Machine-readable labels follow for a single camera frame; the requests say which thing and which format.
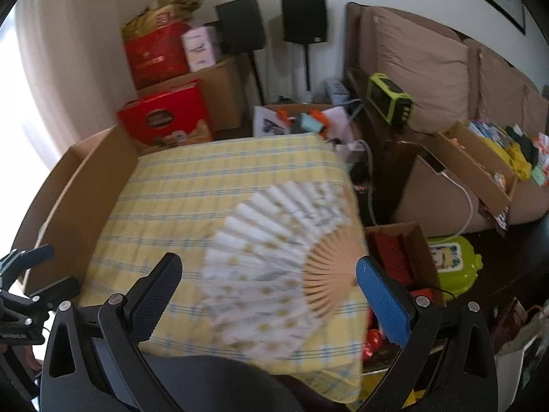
sofa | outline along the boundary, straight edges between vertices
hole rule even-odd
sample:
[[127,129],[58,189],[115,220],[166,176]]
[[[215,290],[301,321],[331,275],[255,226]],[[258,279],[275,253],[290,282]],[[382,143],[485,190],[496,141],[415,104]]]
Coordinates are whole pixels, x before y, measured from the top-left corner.
[[[344,68],[347,84],[366,105],[359,124],[374,155],[379,216],[383,222],[417,221],[428,237],[456,233],[469,215],[463,192],[417,156],[436,131],[479,117],[501,126],[517,123],[531,137],[547,131],[547,101],[525,74],[482,43],[413,13],[348,3]],[[374,72],[385,72],[418,102],[407,126],[389,126],[369,109],[366,85]],[[495,226],[478,213],[478,197],[447,174],[473,201],[466,232]],[[548,209],[548,187],[519,181],[509,225],[537,220]]]

green radio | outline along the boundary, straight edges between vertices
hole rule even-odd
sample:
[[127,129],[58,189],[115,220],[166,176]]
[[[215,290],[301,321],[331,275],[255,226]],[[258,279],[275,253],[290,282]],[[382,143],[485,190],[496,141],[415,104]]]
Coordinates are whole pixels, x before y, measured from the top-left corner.
[[408,122],[413,101],[396,83],[385,74],[374,73],[368,79],[366,99],[389,125],[404,125]]

yellow plaid tablecloth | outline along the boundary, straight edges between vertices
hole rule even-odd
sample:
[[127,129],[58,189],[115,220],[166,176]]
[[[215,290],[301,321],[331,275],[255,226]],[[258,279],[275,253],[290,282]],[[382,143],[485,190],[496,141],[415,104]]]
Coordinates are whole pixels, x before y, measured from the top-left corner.
[[[272,364],[224,345],[200,306],[204,252],[225,217],[252,193],[287,181],[332,181],[353,193],[338,158],[314,134],[199,144],[139,158],[98,240],[80,304],[126,293],[166,252],[176,253],[183,279],[142,351],[229,357],[293,375],[331,400],[356,400],[367,309],[359,288],[301,350]],[[356,207],[355,198],[349,202]]]

pink box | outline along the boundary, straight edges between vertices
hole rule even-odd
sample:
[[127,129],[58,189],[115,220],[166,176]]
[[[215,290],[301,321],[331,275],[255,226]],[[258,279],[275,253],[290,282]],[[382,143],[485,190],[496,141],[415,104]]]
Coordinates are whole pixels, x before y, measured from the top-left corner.
[[181,36],[191,72],[215,65],[221,58],[221,49],[213,26],[202,26]]

green plastic container lid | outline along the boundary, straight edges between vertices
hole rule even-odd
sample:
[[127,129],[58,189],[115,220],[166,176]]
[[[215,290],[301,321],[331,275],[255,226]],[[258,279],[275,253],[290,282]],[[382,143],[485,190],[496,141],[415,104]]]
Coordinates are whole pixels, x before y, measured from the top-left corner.
[[[482,269],[482,256],[475,254],[469,241],[461,236],[428,240],[431,254],[439,275],[440,287],[458,297],[469,291]],[[444,293],[446,301],[452,300]]]

